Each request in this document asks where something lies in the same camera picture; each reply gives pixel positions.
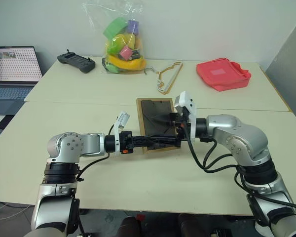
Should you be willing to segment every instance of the white wall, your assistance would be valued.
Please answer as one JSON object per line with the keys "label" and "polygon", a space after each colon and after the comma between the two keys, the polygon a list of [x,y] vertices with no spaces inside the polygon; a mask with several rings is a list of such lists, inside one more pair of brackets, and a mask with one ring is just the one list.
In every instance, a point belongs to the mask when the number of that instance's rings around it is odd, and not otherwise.
{"label": "white wall", "polygon": [[[43,73],[67,48],[102,55],[105,38],[83,3],[0,0],[0,45],[34,45]],[[228,57],[266,69],[296,25],[296,0],[145,0],[140,24],[146,58]]]}

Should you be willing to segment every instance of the laptop screen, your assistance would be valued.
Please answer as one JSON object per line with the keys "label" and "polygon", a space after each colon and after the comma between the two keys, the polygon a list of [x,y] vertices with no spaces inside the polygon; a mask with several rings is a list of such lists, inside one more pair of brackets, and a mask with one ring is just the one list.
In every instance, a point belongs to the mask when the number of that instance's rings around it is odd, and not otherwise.
{"label": "laptop screen", "polygon": [[0,47],[0,84],[35,84],[41,78],[34,47]]}

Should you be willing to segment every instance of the floor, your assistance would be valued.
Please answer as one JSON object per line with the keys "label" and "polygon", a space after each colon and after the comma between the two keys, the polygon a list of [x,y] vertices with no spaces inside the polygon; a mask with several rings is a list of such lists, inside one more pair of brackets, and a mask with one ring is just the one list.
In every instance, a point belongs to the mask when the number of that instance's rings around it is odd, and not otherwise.
{"label": "floor", "polygon": [[[18,215],[0,220],[0,237],[22,237],[31,230],[30,222],[33,207],[25,209],[26,205],[9,203],[0,209],[0,218],[8,217],[21,211]],[[143,219],[142,231],[144,237],[180,237],[177,213],[116,211],[116,210],[88,210],[81,215],[81,221],[86,232],[95,233],[96,237],[113,237],[122,220],[127,216],[135,216]],[[260,237],[254,229],[254,220],[247,217],[196,215],[198,222],[209,234],[213,229],[230,229],[233,237]],[[76,237],[80,234],[78,229],[68,235]]]}

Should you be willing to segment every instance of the purple toy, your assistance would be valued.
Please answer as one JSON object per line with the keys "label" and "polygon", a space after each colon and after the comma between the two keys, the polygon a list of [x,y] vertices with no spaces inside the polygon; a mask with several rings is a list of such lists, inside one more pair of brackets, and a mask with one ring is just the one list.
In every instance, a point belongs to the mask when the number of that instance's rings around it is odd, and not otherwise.
{"label": "purple toy", "polygon": [[121,50],[119,53],[126,61],[130,59],[130,57],[133,55],[132,49],[130,49],[127,45]]}
{"label": "purple toy", "polygon": [[128,21],[128,27],[127,27],[128,33],[133,33],[135,35],[138,35],[139,33],[139,22],[138,21]]}

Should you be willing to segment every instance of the robotic arm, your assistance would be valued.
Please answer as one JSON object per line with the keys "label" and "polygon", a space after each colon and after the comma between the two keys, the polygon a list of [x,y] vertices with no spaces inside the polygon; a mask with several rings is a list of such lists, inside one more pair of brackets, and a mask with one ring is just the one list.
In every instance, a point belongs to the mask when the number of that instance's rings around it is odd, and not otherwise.
{"label": "robotic arm", "polygon": [[[119,133],[118,129],[123,128],[129,118],[121,112],[113,127],[114,135],[67,132],[53,137],[48,143],[50,158],[32,216],[33,231],[26,236],[67,236],[81,226],[79,199],[74,197],[81,156],[102,156],[106,152],[128,154],[135,147],[152,144],[179,147],[183,140],[200,138],[201,141],[215,139],[228,148],[237,161],[237,172],[249,193],[247,199],[256,219],[256,229],[261,234],[262,227],[271,229],[270,233],[264,232],[265,236],[273,233],[276,237],[296,237],[296,210],[285,205],[293,201],[281,175],[275,170],[266,135],[230,115],[196,118],[195,104],[186,92],[176,98],[175,107],[178,113],[170,114],[167,119],[176,125],[177,136],[132,136],[131,131]],[[183,133],[182,124],[188,126],[188,137]],[[268,198],[278,202],[269,202]]]}

